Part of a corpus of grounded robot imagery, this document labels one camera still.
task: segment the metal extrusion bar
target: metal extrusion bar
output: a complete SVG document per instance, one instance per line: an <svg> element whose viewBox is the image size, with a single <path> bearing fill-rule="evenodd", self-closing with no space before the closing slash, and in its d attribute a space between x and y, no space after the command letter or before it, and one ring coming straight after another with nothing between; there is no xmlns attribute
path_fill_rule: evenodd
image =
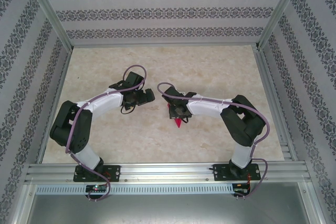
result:
<svg viewBox="0 0 336 224"><path fill-rule="evenodd" d="M120 180L117 184L223 183L214 181L213 171L210 170L213 164L228 164L228 162L109 165L121 166ZM263 173L265 165L263 163L258 163L258 165L260 172ZM304 161L272 161L268 162L268 165L267 176L264 180L266 183L311 181ZM75 167L76 164L31 164L24 183L33 185L78 184L72 180Z"/></svg>

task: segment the wall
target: wall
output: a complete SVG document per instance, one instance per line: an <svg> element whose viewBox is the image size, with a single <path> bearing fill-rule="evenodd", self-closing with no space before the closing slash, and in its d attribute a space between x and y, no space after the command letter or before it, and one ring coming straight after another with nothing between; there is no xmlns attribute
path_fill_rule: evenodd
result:
<svg viewBox="0 0 336 224"><path fill-rule="evenodd" d="M279 0L50 0L74 45L257 42Z"/></svg>
<svg viewBox="0 0 336 224"><path fill-rule="evenodd" d="M0 0L0 223L35 163L69 53L37 0Z"/></svg>
<svg viewBox="0 0 336 224"><path fill-rule="evenodd" d="M336 222L335 0L290 0L264 48L299 159Z"/></svg>

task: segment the perforated metal strip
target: perforated metal strip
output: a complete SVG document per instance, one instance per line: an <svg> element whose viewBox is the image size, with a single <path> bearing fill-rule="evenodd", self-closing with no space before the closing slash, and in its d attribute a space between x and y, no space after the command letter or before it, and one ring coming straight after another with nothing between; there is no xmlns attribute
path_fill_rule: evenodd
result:
<svg viewBox="0 0 336 224"><path fill-rule="evenodd" d="M36 195L84 195L86 185L39 185ZM112 185L114 195L232 194L232 184Z"/></svg>

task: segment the floor surface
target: floor surface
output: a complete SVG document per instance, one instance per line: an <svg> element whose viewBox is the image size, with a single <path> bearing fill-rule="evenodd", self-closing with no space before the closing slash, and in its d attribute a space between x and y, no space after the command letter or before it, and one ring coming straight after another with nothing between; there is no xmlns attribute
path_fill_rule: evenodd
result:
<svg viewBox="0 0 336 224"><path fill-rule="evenodd" d="M60 105L92 98L122 79L125 69L143 65L145 89L156 100L128 115L114 109L92 123L89 143L105 163L225 162L234 148L222 120L193 116L178 128L169 119L167 103L156 90L167 81L179 91L231 99L241 94L269 120L269 137L255 157L284 160L251 46L129 47L75 49ZM133 69L142 74L140 68ZM73 163L65 148L49 140L43 163Z"/></svg>

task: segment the red object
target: red object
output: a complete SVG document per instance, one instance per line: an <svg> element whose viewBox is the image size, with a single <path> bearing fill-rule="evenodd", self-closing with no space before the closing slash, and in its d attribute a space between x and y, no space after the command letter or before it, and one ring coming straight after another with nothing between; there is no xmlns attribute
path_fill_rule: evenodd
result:
<svg viewBox="0 0 336 224"><path fill-rule="evenodd" d="M175 123L176 123L177 127L181 127L182 119L181 118L176 118L174 120L175 120Z"/></svg>

